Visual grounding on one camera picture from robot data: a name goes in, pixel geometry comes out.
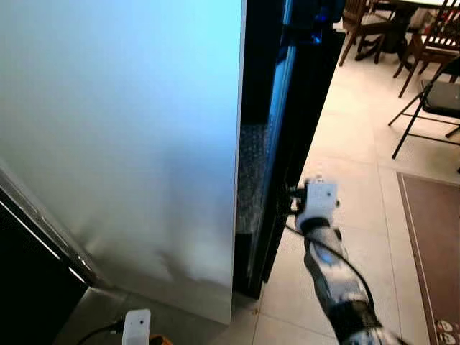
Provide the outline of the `black fridge body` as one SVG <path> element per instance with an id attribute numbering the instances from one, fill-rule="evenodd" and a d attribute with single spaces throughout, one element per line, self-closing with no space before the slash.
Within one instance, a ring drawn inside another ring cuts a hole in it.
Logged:
<path id="1" fill-rule="evenodd" d="M 345 35 L 346 0 L 246 0 L 233 290 L 262 296 Z"/>

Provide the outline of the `brown wooden dining chair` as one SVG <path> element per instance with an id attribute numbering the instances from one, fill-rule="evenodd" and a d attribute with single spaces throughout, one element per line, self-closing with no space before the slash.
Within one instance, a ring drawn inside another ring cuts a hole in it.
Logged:
<path id="1" fill-rule="evenodd" d="M 356 55 L 368 45 L 369 35 L 382 35 L 392 26 L 392 20 L 377 13 L 381 0 L 346 0 L 341 23 L 347 33 L 347 42 L 339 59 L 339 67 L 345 63 L 352 46 L 357 47 Z"/>
<path id="2" fill-rule="evenodd" d="M 446 0 L 439 6 L 433 23 L 421 27 L 408 39 L 407 47 L 400 53 L 400 66 L 394 73 L 397 78 L 408 71 L 400 96 L 410 85 L 415 73 L 422 73 L 431 63 L 446 65 L 460 52 L 460 0 Z"/>

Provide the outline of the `dark cabinet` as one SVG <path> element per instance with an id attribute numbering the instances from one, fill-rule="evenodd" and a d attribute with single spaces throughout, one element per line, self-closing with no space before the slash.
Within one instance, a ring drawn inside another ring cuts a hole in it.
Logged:
<path id="1" fill-rule="evenodd" d="M 63 228 L 0 168 L 0 345 L 52 345 L 96 282 Z"/>

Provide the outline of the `white fridge door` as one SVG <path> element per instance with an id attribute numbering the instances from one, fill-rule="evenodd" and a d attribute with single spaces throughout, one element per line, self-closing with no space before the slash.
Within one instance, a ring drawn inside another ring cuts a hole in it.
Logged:
<path id="1" fill-rule="evenodd" d="M 0 0 L 0 170 L 92 273 L 232 316 L 246 0 Z"/>

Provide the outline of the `black folding chair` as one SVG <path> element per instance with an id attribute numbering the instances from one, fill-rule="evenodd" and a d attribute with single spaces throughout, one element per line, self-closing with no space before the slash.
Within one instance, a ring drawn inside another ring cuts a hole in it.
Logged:
<path id="1" fill-rule="evenodd" d="M 456 122 L 449 122 L 445 119 L 435 119 L 430 117 L 420 117 L 420 112 L 424 111 L 438 117 L 446 117 L 450 119 L 460 119 L 460 85 L 456 79 L 460 76 L 460 58 L 450 60 L 445 66 L 441 67 L 430 80 L 423 80 L 420 92 L 410 103 L 404 106 L 400 112 L 395 115 L 389 126 L 394 124 L 400 117 L 410 118 L 410 122 L 405 126 L 405 131 L 401 135 L 400 141 L 394 148 L 392 159 L 397 158 L 400 154 L 405 139 L 410 136 L 421 138 L 424 140 L 431 140 L 435 142 L 446 142 L 447 144 L 459 145 L 459 142 L 450 140 L 459 131 L 459 124 Z M 446 134 L 446 138 L 440 139 L 438 137 L 425 136 L 414 134 L 412 127 L 417 119 L 427 119 L 428 121 L 439 122 L 439 124 L 451 124 L 456 126 L 452 132 Z"/>

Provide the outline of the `brown floor mat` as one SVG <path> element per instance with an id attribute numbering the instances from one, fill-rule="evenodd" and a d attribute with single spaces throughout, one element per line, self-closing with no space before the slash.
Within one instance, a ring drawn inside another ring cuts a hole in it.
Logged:
<path id="1" fill-rule="evenodd" d="M 460 187 L 398 172 L 431 345 L 460 345 Z"/>

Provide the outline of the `dark wooden dining table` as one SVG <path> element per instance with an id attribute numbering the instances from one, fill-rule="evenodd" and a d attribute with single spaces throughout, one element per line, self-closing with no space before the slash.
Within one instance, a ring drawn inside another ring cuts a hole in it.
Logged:
<path id="1" fill-rule="evenodd" d="M 402 57 L 409 44 L 405 37 L 407 33 L 423 30 L 421 25 L 411 29 L 412 17 L 417 10 L 436 10 L 436 17 L 439 17 L 443 12 L 458 10 L 459 2 L 460 0 L 370 0 L 370 14 L 375 14 L 374 11 L 382 7 L 382 10 L 390 12 L 390 16 L 385 22 L 384 32 L 374 40 L 374 46 L 357 55 L 356 60 L 374 57 L 377 62 L 381 53 L 393 53 Z"/>

